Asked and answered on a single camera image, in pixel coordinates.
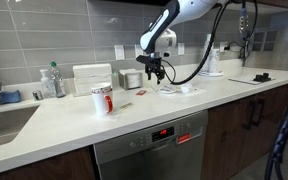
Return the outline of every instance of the stainless steel dishwasher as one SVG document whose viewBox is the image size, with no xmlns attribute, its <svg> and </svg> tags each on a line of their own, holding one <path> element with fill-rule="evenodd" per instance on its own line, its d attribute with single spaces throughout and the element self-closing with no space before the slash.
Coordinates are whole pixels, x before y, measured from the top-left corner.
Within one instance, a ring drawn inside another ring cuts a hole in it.
<svg viewBox="0 0 288 180">
<path fill-rule="evenodd" d="M 101 180 L 200 179 L 207 111 L 94 145 Z"/>
</svg>

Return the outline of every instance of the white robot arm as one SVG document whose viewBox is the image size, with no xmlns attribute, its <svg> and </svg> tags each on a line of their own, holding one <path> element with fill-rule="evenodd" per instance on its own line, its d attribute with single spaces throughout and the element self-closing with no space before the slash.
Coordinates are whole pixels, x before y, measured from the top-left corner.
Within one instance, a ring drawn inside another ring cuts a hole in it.
<svg viewBox="0 0 288 180">
<path fill-rule="evenodd" d="M 228 0 L 171 0 L 161 14 L 143 33 L 140 44 L 144 52 L 150 56 L 139 56 L 137 61 L 145 64 L 145 71 L 151 79 L 151 73 L 156 74 L 158 84 L 164 78 L 161 70 L 160 53 L 176 45 L 176 34 L 169 27 L 200 18 L 216 4 L 224 4 Z"/>
</svg>

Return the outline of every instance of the wooden cabinet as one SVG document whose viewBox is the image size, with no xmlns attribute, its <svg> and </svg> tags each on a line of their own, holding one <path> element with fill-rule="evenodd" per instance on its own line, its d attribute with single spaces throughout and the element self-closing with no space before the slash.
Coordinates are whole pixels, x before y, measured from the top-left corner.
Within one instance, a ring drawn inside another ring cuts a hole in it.
<svg viewBox="0 0 288 180">
<path fill-rule="evenodd" d="M 0 180 L 95 180 L 88 148 L 82 148 L 49 159 L 0 173 Z"/>
<path fill-rule="evenodd" d="M 210 109 L 201 179 L 228 179 L 267 153 L 287 107 L 288 85 Z"/>
<path fill-rule="evenodd" d="M 288 8 L 288 0 L 257 0 L 259 4 Z"/>
</svg>

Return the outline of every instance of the kitchen counter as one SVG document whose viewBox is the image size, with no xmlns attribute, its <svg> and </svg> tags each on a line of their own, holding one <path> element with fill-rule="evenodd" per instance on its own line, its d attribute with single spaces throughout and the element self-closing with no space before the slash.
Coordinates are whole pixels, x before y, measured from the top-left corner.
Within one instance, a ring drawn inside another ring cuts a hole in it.
<svg viewBox="0 0 288 180">
<path fill-rule="evenodd" d="M 192 72 L 194 67 L 179 69 L 180 72 Z M 203 91 L 177 99 L 160 95 L 154 90 L 157 87 L 142 88 L 147 90 L 143 96 L 135 95 L 139 89 L 115 91 L 114 111 L 105 118 L 96 117 L 91 96 L 67 95 L 41 103 L 30 101 L 40 106 L 18 136 L 0 146 L 0 172 L 288 84 L 288 71 L 245 67 L 223 70 L 222 77 L 197 76 L 191 83 Z M 276 80 L 259 85 L 228 80 L 229 77 L 255 76 L 263 72 L 270 73 Z M 25 101 L 25 106 L 33 106 L 30 102 Z M 125 110 L 119 108 L 127 103 L 133 103 L 133 106 Z"/>
</svg>

